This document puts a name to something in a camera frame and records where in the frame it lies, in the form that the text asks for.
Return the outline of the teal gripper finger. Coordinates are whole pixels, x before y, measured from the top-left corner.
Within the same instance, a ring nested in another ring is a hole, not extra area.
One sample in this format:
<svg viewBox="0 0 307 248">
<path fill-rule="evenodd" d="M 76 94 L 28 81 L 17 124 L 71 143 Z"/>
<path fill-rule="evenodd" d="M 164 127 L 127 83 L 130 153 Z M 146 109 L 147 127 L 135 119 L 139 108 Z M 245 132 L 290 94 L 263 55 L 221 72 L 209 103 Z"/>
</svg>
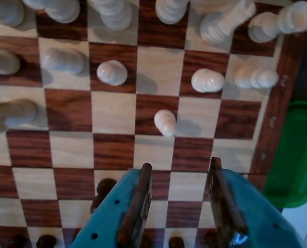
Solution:
<svg viewBox="0 0 307 248">
<path fill-rule="evenodd" d="M 129 169 L 70 247 L 140 247 L 152 200 L 152 165 Z"/>
<path fill-rule="evenodd" d="M 216 229 L 207 247 L 306 247 L 291 223 L 242 175 L 211 159 L 207 189 Z"/>
</svg>

